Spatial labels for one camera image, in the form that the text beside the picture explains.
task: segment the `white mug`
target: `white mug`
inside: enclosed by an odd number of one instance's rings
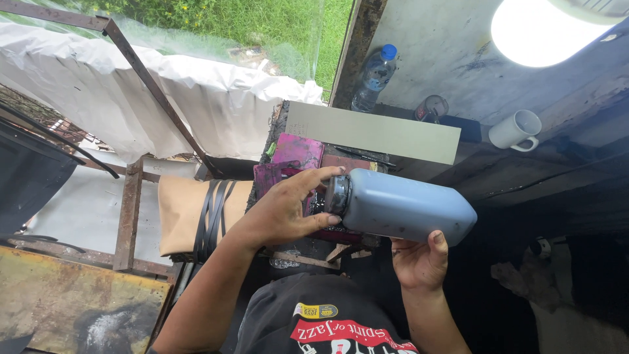
[[[539,145],[535,138],[542,131],[542,121],[529,110],[519,110],[505,118],[502,122],[489,129],[489,141],[500,149],[516,149],[517,151],[531,151]],[[524,140],[533,142],[533,146],[525,149],[518,146]]]

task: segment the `hand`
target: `hand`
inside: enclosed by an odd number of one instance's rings
[[[312,190],[325,193],[326,187],[321,181],[344,172],[344,167],[307,169],[281,181],[271,187],[227,234],[242,234],[239,237],[257,251],[264,245],[288,243],[338,224],[341,218],[329,213],[303,217],[301,203],[312,196]]]
[[[448,243],[439,230],[428,235],[428,243],[391,239],[393,268],[402,288],[434,292],[441,289],[448,268]]]

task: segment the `beige rolled paper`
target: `beige rolled paper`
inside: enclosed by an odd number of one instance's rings
[[[236,183],[231,195],[223,204],[225,213],[225,230],[236,224],[245,215],[247,200],[253,188],[253,181],[230,182]],[[157,188],[159,201],[159,216],[162,224],[162,239],[159,244],[160,255],[168,256],[174,253],[190,253],[194,249],[197,226],[201,217],[201,209],[208,192],[209,181],[200,182],[178,176],[164,175],[160,178]],[[206,214],[205,224],[208,227]],[[217,244],[223,238],[222,225],[218,227]]]

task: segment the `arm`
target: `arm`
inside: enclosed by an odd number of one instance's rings
[[[341,221],[321,213],[302,217],[301,202],[321,181],[344,172],[327,167],[303,171],[273,186],[224,236],[187,286],[157,336],[159,354],[219,350],[251,260],[266,244],[288,243]]]
[[[393,267],[402,286],[411,341],[423,353],[471,354],[443,294],[448,244],[441,231],[428,243],[392,240]]]

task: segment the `blue bottle cap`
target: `blue bottle cap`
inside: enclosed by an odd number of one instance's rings
[[[395,47],[395,45],[385,44],[384,47],[382,47],[382,52],[380,52],[380,55],[384,60],[393,60],[397,53],[398,49]]]

